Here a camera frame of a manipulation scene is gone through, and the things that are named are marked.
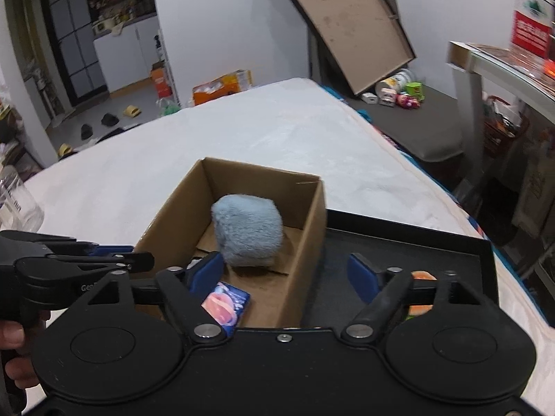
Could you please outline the person's left hand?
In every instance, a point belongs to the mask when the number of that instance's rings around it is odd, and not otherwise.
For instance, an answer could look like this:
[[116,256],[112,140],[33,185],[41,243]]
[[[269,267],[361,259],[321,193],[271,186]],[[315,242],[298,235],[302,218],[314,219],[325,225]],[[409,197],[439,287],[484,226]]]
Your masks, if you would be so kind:
[[50,311],[39,311],[29,327],[16,321],[1,321],[1,414],[21,415],[27,405],[26,389],[39,384],[30,351],[45,329]]

